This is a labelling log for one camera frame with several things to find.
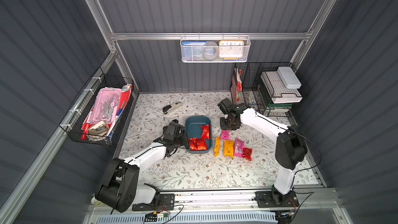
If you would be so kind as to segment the pink tea bag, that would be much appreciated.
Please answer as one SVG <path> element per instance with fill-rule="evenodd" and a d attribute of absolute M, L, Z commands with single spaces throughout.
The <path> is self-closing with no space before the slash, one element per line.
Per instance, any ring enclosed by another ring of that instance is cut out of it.
<path fill-rule="evenodd" d="M 244 150 L 244 142 L 240 139 L 236 139 L 234 142 L 234 156 L 242 158 Z"/>
<path fill-rule="evenodd" d="M 228 130 L 222 130 L 221 131 L 221 135 L 220 135 L 220 139 L 221 140 L 229 140 L 230 135 L 229 135 L 229 131 Z"/>

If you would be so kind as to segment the teal plastic storage box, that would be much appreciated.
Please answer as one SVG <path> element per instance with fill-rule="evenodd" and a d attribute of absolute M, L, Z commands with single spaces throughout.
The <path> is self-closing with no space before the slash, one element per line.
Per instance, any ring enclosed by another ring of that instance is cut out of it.
<path fill-rule="evenodd" d="M 212 148 L 212 135 L 211 135 L 211 120 L 202 115 L 194 115 L 190 116 L 185 121 L 185 133 L 188 139 L 191 138 L 200 138 L 202 135 L 201 126 L 209 125 L 209 139 L 205 139 L 205 144 L 207 146 L 206 150 L 192 151 L 190 150 L 189 144 L 185 146 L 188 153 L 191 154 L 205 154 L 210 151 Z"/>

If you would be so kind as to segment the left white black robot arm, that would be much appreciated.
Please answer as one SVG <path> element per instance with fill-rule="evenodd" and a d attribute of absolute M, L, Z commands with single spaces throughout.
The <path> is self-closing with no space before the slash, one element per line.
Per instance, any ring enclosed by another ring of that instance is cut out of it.
<path fill-rule="evenodd" d="M 161 202 L 161 193 L 157 187 L 140 183 L 142 173 L 187 144 L 184 126 L 178 120 L 172 120 L 163 127 L 162 135 L 147 148 L 131 157 L 113 158 L 110 161 L 94 195 L 95 200 L 120 213 L 131 205 L 142 205 L 150 210 L 167 206 Z"/>

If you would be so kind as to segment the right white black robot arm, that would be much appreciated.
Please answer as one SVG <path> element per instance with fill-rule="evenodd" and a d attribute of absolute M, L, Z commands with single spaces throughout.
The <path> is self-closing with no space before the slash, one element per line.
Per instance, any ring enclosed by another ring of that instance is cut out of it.
<path fill-rule="evenodd" d="M 272 186 L 271 199 L 274 205 L 282 206 L 295 196 L 293 183 L 300 164 L 308 152 L 304 137 L 297 125 L 287 126 L 263 116 L 249 105 L 235 105 L 228 98 L 218 107 L 224 114 L 220 118 L 222 130 L 237 130 L 247 125 L 267 136 L 275 143 L 275 159 L 279 164 L 276 180 Z"/>

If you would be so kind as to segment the yellow tea bag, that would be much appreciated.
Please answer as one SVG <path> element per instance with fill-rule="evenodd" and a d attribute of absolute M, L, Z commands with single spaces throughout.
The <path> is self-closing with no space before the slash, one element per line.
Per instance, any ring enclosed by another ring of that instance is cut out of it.
<path fill-rule="evenodd" d="M 234 157 L 234 141 L 224 140 L 223 144 L 223 155 L 224 157 Z"/>
<path fill-rule="evenodd" d="M 214 141 L 214 157 L 217 157 L 220 150 L 220 137 L 217 136 Z"/>

